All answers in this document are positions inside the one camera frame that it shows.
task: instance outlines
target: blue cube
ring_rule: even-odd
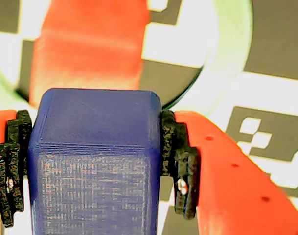
[[[155,235],[160,99],[51,89],[28,149],[33,234]]]

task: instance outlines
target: screw hole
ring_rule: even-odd
[[[262,201],[269,202],[270,201],[270,198],[269,197],[266,197],[266,196],[263,196],[262,197]]]
[[[213,139],[214,139],[213,136],[206,136],[206,140],[207,140],[207,141],[212,141]]]

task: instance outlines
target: cube top face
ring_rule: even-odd
[[[42,98],[38,144],[149,147],[160,99],[147,91],[51,89]]]

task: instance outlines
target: blurry red object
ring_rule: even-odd
[[[52,0],[35,42],[30,104],[50,88],[136,90],[146,0]]]

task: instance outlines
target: black and white pattern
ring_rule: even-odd
[[[34,40],[50,0],[0,0],[0,72],[28,98]],[[142,52],[141,90],[155,91],[164,105],[197,78],[206,54],[202,4],[190,0],[148,0],[151,22]]]
[[[235,107],[226,132],[274,183],[298,198],[298,116]]]

